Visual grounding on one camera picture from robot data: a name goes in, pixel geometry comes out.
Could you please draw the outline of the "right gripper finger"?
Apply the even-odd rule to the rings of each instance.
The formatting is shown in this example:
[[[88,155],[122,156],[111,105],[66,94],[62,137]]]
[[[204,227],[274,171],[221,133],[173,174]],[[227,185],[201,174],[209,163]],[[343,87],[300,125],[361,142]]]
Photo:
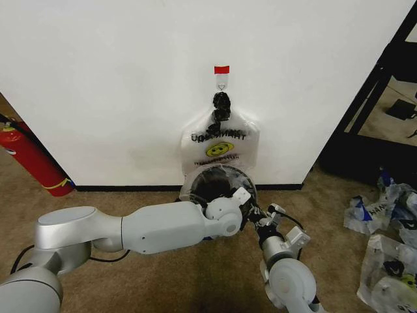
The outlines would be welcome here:
[[[270,217],[257,205],[252,206],[249,213],[249,221],[254,223],[256,228],[262,228],[270,225]]]
[[[281,219],[286,215],[286,211],[278,204],[271,203],[268,206],[267,215],[270,217],[272,223],[280,223]]]

